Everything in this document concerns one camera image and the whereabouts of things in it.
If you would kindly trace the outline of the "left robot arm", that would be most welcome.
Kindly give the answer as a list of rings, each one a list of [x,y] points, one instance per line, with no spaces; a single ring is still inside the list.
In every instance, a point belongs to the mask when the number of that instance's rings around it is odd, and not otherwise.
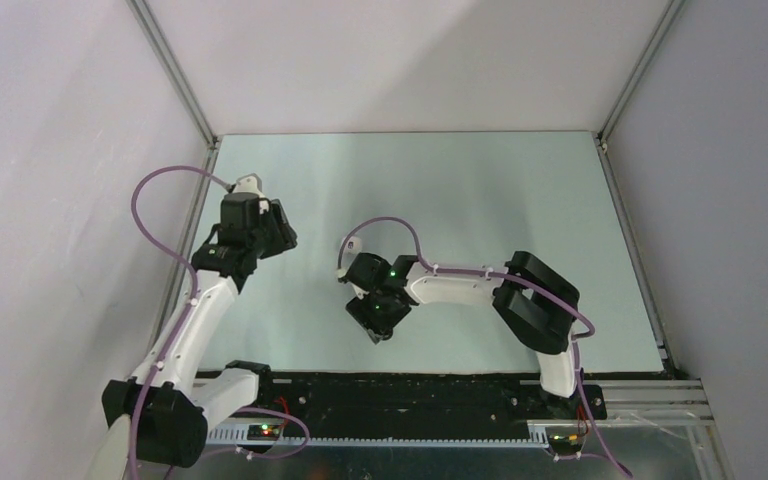
[[[130,378],[112,380],[102,394],[106,419],[129,424],[127,461],[193,466],[208,434],[240,409],[264,416],[275,388],[261,380],[267,366],[231,363],[195,387],[200,362],[228,309],[259,261],[295,248],[297,234],[281,202],[259,193],[224,196],[220,220],[193,253],[188,295]]]

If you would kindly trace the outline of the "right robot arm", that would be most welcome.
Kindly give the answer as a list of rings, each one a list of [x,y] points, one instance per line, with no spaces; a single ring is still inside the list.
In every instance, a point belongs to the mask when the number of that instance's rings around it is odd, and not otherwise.
[[[346,310],[378,343],[420,305],[492,308],[515,338],[538,360],[545,411],[566,418],[582,403],[577,387],[572,325],[579,290],[535,255],[517,251],[499,270],[425,266],[416,255],[394,262],[360,253],[337,279],[353,298]]]

